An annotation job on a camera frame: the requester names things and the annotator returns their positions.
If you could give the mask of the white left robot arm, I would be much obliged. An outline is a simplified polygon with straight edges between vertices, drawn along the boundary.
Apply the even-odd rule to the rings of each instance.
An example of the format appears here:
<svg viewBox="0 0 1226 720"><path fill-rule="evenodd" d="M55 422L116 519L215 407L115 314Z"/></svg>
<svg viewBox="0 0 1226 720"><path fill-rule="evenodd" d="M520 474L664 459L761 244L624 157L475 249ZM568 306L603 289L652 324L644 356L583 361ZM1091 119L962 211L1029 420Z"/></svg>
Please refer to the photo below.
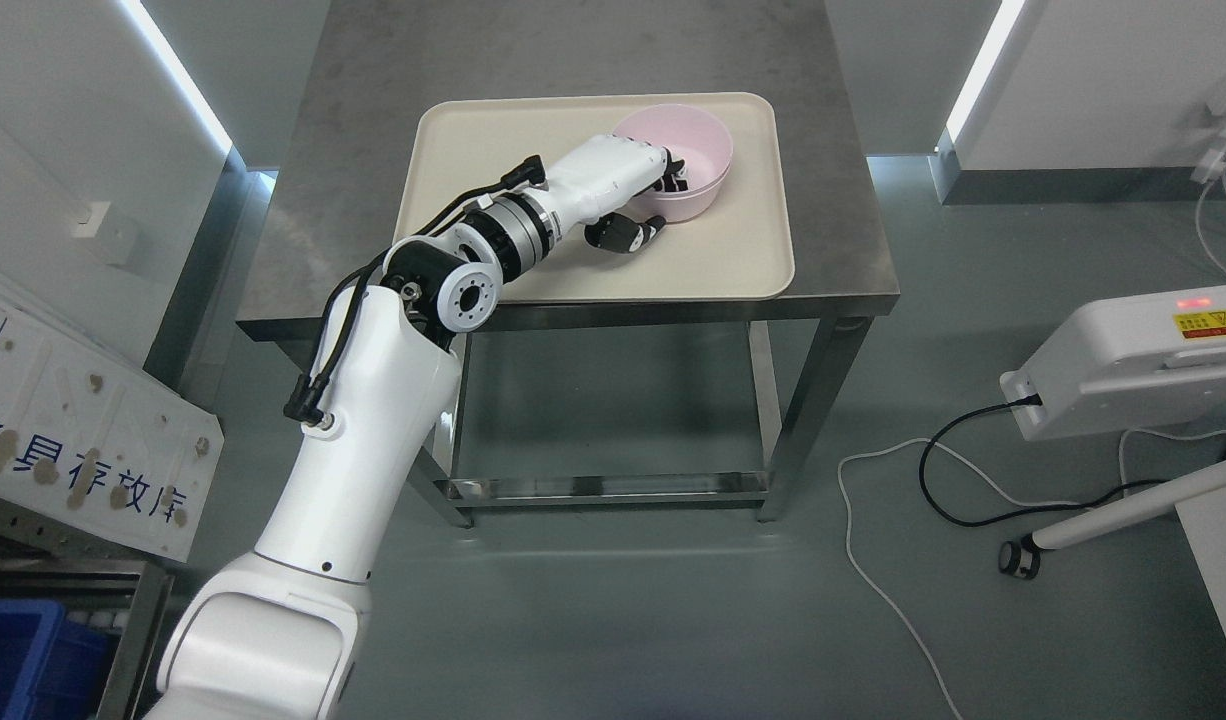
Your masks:
<svg viewBox="0 0 1226 720"><path fill-rule="evenodd" d="M369 583L409 469L459 384L459 334L555 242L531 156L461 193L340 283L284 415L302 427L251 551L194 596L162 653L151 719L331 719L371 623Z"/></svg>

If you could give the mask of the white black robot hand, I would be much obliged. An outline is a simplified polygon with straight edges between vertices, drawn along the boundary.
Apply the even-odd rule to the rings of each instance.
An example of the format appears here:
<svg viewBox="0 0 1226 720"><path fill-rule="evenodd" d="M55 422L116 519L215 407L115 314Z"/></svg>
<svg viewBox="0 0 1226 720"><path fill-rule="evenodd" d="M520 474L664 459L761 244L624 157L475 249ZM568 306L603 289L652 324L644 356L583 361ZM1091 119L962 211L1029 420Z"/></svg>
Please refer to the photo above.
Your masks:
<svg viewBox="0 0 1226 720"><path fill-rule="evenodd" d="M649 247L667 220L636 222L622 213L641 193L677 190L687 161L669 148L618 135L595 135L546 169L546 186L530 190L557 240L580 228L587 245L630 255Z"/></svg>

